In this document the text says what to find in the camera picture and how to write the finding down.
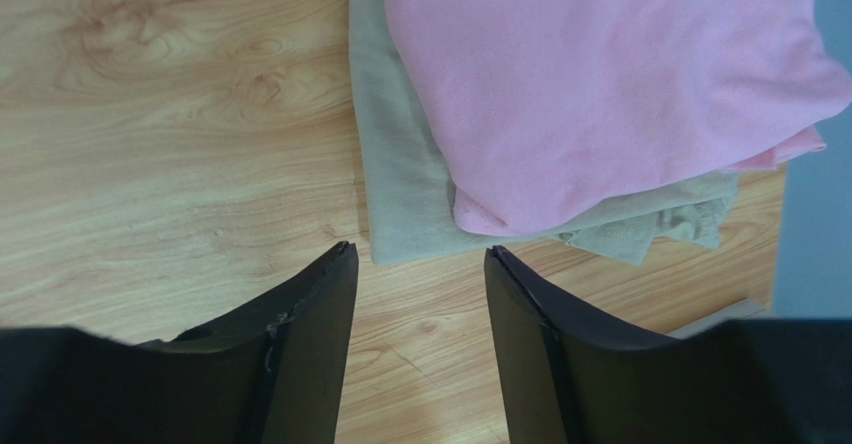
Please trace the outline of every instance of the folded garment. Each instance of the folded garment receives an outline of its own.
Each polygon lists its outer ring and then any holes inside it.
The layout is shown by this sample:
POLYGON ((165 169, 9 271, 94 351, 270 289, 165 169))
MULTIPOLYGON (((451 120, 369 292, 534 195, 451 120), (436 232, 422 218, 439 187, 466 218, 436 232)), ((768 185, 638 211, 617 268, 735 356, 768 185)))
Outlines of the folded garment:
POLYGON ((708 174, 607 199, 544 233, 492 237, 461 230, 451 213, 455 186, 391 40, 383 0, 350 0, 349 24, 352 88, 376 264, 538 237, 635 264, 661 235, 718 246, 719 224, 737 193, 736 174, 708 174))
POLYGON ((517 236, 772 169, 852 100, 814 0, 385 0, 463 229, 517 236))

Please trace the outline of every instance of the gray towel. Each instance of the gray towel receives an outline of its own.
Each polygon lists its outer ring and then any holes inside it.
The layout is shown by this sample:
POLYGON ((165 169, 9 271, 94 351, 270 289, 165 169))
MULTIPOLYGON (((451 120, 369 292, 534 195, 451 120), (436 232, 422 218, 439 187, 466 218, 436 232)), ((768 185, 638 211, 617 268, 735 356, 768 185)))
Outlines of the gray towel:
POLYGON ((469 234, 452 217, 455 187, 399 53, 384 0, 350 0, 349 57, 367 185, 373 262, 395 264, 540 237, 639 264, 657 236, 719 245, 738 175, 712 173, 607 199, 524 237, 469 234))

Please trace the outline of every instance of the folded pink fabric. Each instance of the folded pink fabric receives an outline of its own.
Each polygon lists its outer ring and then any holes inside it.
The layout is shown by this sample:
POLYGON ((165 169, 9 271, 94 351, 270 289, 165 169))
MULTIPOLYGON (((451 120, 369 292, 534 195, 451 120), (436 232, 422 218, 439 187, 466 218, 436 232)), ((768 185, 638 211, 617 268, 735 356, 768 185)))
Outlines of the folded pink fabric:
POLYGON ((852 101, 814 0, 386 0, 470 232, 819 150, 852 101))

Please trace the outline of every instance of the gray cloth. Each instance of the gray cloth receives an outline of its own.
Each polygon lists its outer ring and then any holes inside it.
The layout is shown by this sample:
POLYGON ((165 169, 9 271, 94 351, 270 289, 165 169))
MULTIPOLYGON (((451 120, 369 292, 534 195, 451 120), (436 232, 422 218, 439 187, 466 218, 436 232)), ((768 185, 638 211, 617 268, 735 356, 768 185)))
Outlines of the gray cloth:
POLYGON ((349 7, 352 92, 376 264, 540 237, 633 264, 642 262, 657 236, 718 247, 719 225, 737 194, 736 174, 712 173, 610 198, 540 234, 507 238, 462 231, 452 216, 455 187, 391 40, 384 0, 350 0, 349 7))

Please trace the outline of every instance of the wood grain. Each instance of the wood grain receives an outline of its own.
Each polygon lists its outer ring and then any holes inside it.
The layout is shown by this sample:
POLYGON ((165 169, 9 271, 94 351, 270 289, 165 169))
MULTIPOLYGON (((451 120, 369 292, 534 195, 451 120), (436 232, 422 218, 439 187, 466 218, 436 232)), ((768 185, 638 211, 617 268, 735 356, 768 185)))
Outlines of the wood grain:
MULTIPOLYGON (((0 326, 171 338, 338 240, 362 272, 341 443, 508 442, 482 252, 376 268, 347 0, 0 0, 0 326)), ((642 267, 511 246, 668 331, 769 299, 783 172, 745 179, 707 252, 642 267)))

